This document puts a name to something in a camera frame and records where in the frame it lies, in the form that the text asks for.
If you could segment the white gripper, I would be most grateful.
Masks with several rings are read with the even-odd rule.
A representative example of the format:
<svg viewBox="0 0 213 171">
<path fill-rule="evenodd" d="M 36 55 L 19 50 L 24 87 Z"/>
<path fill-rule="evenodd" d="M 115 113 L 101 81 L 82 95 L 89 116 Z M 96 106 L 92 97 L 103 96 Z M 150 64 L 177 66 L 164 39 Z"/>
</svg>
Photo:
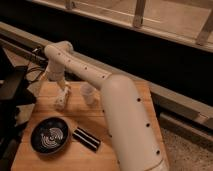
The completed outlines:
<svg viewBox="0 0 213 171">
<path fill-rule="evenodd" d="M 46 68 L 46 77 L 49 81 L 58 83 L 60 88 L 59 95 L 65 96 L 68 91 L 68 85 L 64 79 L 65 68 L 62 65 L 56 63 L 49 63 Z"/>
</svg>

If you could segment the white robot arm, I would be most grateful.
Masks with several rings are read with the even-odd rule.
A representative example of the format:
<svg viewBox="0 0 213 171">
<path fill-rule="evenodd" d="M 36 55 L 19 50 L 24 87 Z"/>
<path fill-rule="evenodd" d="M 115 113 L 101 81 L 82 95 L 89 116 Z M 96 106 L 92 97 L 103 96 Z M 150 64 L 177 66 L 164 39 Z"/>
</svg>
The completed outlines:
<svg viewBox="0 0 213 171">
<path fill-rule="evenodd" d="M 100 91 L 109 135 L 121 171 L 169 171 L 148 112 L 135 83 L 73 55 L 68 41 L 44 48 L 47 72 L 59 79 L 64 69 L 73 72 Z"/>
</svg>

